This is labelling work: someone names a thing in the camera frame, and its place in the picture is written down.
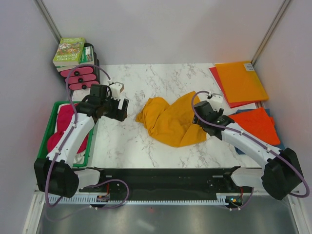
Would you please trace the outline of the aluminium corner post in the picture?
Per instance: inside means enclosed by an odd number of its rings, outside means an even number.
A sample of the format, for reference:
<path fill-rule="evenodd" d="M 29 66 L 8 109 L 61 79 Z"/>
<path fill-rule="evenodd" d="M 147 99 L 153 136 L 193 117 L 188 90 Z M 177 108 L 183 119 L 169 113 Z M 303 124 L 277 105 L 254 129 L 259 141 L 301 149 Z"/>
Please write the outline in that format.
<path fill-rule="evenodd" d="M 277 29 L 279 23 L 282 21 L 284 15 L 286 14 L 287 10 L 289 9 L 292 0 L 283 0 L 282 4 L 280 5 L 277 13 L 275 14 L 273 20 L 271 21 L 268 30 L 266 31 L 263 39 L 261 40 L 255 54 L 251 59 L 251 64 L 255 67 L 258 59 L 260 58 L 261 54 L 263 53 L 264 49 L 266 48 L 267 44 L 269 43 L 271 37 L 273 36 L 275 30 Z"/>
<path fill-rule="evenodd" d="M 36 7 L 38 8 L 39 12 L 41 13 L 43 19 L 45 20 L 48 28 L 50 29 L 53 37 L 55 38 L 55 40 L 57 41 L 57 43 L 60 42 L 61 40 L 61 33 L 58 30 L 58 27 L 55 23 L 55 21 L 53 20 L 47 6 L 45 5 L 43 0 L 34 0 L 34 3 L 36 5 Z"/>

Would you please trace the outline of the green illustrated book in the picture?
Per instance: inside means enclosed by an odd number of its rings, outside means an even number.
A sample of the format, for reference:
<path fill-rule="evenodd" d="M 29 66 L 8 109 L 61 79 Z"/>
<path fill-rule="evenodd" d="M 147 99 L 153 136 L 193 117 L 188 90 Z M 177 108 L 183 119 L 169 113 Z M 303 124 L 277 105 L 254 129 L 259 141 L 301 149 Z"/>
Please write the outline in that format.
<path fill-rule="evenodd" d="M 61 38 L 53 58 L 53 64 L 58 66 L 79 65 L 85 38 Z"/>

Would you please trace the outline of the yellow t shirt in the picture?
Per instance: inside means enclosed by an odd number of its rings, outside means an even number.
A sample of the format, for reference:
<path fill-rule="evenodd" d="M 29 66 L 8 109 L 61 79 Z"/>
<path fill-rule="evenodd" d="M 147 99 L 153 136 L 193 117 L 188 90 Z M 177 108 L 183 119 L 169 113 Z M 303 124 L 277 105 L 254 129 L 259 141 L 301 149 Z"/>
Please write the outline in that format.
<path fill-rule="evenodd" d="M 191 101 L 195 92 L 189 92 L 169 104 L 161 97 L 148 99 L 136 122 L 142 123 L 149 136 L 171 147 L 185 147 L 206 141 L 207 134 L 193 124 Z"/>

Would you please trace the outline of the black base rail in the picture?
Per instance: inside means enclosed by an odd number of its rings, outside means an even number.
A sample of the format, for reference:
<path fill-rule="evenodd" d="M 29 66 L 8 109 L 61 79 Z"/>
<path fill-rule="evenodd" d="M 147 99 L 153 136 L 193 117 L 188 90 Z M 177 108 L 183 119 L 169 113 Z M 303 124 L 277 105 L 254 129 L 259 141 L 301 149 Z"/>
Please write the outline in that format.
<path fill-rule="evenodd" d="M 195 201 L 214 200 L 220 194 L 248 194 L 230 178 L 232 168 L 100 169 L 100 182 L 107 185 L 83 188 L 81 192 L 108 192 L 111 200 Z"/>

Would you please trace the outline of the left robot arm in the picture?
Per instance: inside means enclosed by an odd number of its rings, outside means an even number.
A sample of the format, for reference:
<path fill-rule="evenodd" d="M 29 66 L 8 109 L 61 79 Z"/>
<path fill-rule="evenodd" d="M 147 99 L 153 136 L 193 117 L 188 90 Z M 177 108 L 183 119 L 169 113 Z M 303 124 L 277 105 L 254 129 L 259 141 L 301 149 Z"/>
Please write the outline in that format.
<path fill-rule="evenodd" d="M 101 192 L 107 186 L 106 178 L 94 169 L 73 170 L 73 163 L 85 137 L 101 117 L 124 121 L 128 99 L 121 99 L 124 84 L 91 85 L 89 95 L 74 105 L 74 114 L 68 128 L 54 149 L 45 158 L 34 163 L 40 191 L 71 198 L 79 189 L 91 186 Z"/>

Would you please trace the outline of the folded blue t shirt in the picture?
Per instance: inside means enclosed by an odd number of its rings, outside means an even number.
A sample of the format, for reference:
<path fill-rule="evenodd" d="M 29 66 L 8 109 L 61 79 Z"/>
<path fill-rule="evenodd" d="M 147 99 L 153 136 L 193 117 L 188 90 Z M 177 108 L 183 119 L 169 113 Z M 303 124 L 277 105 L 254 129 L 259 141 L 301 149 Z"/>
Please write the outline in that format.
<path fill-rule="evenodd" d="M 252 111 L 252 109 L 238 109 L 234 114 L 237 115 L 237 114 L 245 113 L 245 112 L 249 112 L 249 111 Z M 269 108 L 265 109 L 265 112 L 267 113 L 267 115 L 271 119 L 271 122 L 272 122 L 274 129 L 275 129 L 275 132 L 276 132 L 276 135 L 280 140 L 280 143 L 277 145 L 274 145 L 274 146 L 281 149 L 281 150 L 285 150 L 285 145 L 283 144 L 282 140 L 280 139 L 280 134 L 279 134 L 278 129 L 276 127 L 275 120 L 274 120 L 273 116 L 271 115 L 270 109 Z M 234 149 L 238 155 L 244 155 L 245 154 L 243 151 L 239 150 L 236 147 Z"/>

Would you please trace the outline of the green plastic tray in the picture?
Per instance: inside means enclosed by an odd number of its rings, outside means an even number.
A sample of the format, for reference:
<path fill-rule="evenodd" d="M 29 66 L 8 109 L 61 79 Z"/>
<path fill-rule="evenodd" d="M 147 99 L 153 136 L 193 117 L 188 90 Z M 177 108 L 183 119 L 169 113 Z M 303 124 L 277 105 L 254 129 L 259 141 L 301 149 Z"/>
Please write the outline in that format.
<path fill-rule="evenodd" d="M 38 156 L 37 158 L 43 158 L 45 159 L 46 156 L 48 155 L 48 151 L 47 151 L 47 141 L 49 139 L 49 137 L 51 137 L 55 130 L 56 130 L 56 121 L 57 121 L 57 112 L 58 112 L 58 108 L 61 104 L 70 104 L 70 102 L 68 101 L 57 101 L 54 103 L 54 106 L 52 108 L 52 112 L 50 114 L 50 118 L 45 130 L 45 133 L 43 135 L 43 139 L 39 148 L 39 152 L 38 152 Z M 85 167 L 88 164 L 88 160 L 90 157 L 90 150 L 91 150 L 91 143 L 92 143 L 92 138 L 93 138 L 93 129 L 89 131 L 88 135 L 86 136 L 86 138 L 84 139 L 81 147 L 78 150 L 78 153 L 82 152 L 82 151 L 86 151 L 85 152 L 85 156 L 84 156 L 84 162 L 82 164 L 73 164 L 74 167 Z"/>

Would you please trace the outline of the right aluminium corner post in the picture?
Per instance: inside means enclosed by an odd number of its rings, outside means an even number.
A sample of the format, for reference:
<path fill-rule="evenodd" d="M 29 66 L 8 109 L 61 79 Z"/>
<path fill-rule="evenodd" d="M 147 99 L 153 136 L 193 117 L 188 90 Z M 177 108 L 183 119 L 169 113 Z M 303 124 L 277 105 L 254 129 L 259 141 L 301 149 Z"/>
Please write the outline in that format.
<path fill-rule="evenodd" d="M 266 31 L 263 39 L 261 40 L 255 54 L 251 59 L 251 64 L 255 67 L 258 59 L 260 58 L 261 54 L 263 53 L 264 49 L 266 48 L 267 44 L 269 43 L 271 37 L 273 36 L 275 30 L 277 29 L 279 23 L 282 21 L 284 15 L 286 14 L 287 10 L 289 9 L 292 0 L 283 0 L 282 4 L 280 5 L 277 13 L 275 14 L 273 20 L 271 21 L 268 30 Z"/>

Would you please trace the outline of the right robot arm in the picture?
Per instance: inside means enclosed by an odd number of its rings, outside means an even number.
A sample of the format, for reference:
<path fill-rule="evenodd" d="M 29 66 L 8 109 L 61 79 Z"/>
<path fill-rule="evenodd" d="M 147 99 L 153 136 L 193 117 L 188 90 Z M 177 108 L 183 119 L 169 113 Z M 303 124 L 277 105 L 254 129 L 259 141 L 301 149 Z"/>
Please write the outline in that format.
<path fill-rule="evenodd" d="M 304 198 L 310 194 L 294 150 L 282 150 L 260 140 L 233 118 L 224 115 L 222 109 L 213 110 L 208 101 L 193 104 L 192 110 L 194 124 L 208 135 L 238 148 L 259 165 L 258 169 L 234 169 L 230 176 L 223 179 L 227 191 L 234 192 L 239 187 L 260 188 L 277 200 L 287 195 Z"/>

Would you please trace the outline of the left aluminium corner post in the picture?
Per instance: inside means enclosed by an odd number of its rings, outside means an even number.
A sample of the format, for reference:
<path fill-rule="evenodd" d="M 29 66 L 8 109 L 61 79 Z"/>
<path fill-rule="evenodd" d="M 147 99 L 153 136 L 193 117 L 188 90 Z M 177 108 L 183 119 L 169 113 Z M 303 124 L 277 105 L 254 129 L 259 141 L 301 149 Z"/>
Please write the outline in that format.
<path fill-rule="evenodd" d="M 53 20 L 47 6 L 45 5 L 43 0 L 34 0 L 34 3 L 36 5 L 36 7 L 38 8 L 39 12 L 41 13 L 43 19 L 45 20 L 48 28 L 50 29 L 53 37 L 55 38 L 55 40 L 57 41 L 57 43 L 60 42 L 61 40 L 61 33 L 58 30 L 58 27 L 55 23 L 55 21 Z"/>

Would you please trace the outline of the white t shirt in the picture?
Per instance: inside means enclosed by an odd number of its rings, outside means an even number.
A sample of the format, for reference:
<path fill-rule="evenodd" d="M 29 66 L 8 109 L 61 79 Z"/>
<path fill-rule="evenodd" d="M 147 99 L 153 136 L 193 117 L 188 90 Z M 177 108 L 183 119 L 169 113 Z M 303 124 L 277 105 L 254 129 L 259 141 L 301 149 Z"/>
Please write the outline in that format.
<path fill-rule="evenodd" d="M 84 162 L 85 150 L 76 154 L 73 164 L 82 164 Z"/>

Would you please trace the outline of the magenta t shirt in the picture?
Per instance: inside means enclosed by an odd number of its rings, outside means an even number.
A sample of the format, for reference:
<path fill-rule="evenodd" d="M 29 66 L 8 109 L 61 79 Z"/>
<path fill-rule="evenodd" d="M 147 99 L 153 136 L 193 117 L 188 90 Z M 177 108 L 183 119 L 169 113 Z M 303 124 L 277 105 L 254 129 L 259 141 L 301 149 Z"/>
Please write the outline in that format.
<path fill-rule="evenodd" d="M 58 144 L 61 137 L 64 135 L 66 129 L 68 128 L 72 120 L 73 114 L 74 114 L 74 110 L 71 104 L 61 104 L 58 107 L 56 130 L 54 134 L 51 137 L 49 137 L 47 141 L 48 153 L 50 153 L 53 150 L 53 148 Z"/>

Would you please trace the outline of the pink and black drawer unit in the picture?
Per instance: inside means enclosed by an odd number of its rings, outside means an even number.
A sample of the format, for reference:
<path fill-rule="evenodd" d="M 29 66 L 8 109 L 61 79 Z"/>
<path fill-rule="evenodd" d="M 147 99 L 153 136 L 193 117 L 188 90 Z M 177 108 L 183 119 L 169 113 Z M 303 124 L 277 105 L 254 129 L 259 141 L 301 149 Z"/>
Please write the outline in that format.
<path fill-rule="evenodd" d="M 90 43 L 85 43 L 84 47 L 94 46 Z M 94 51 L 95 55 L 95 64 L 99 66 L 99 60 L 97 58 L 97 54 Z M 77 68 L 70 75 L 68 80 L 69 89 L 71 90 L 80 90 L 90 88 L 92 84 L 100 83 L 100 74 L 99 69 L 94 68 L 88 64 L 88 66 Z"/>

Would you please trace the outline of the folded orange t shirt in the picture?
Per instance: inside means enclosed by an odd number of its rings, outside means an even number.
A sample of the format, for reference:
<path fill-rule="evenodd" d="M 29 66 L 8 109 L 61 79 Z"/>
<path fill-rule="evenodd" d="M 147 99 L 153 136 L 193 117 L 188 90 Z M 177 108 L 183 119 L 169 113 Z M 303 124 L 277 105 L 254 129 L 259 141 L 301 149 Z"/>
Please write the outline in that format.
<path fill-rule="evenodd" d="M 277 146 L 281 143 L 275 129 L 275 121 L 269 109 L 238 110 L 230 115 L 244 130 L 260 140 Z"/>

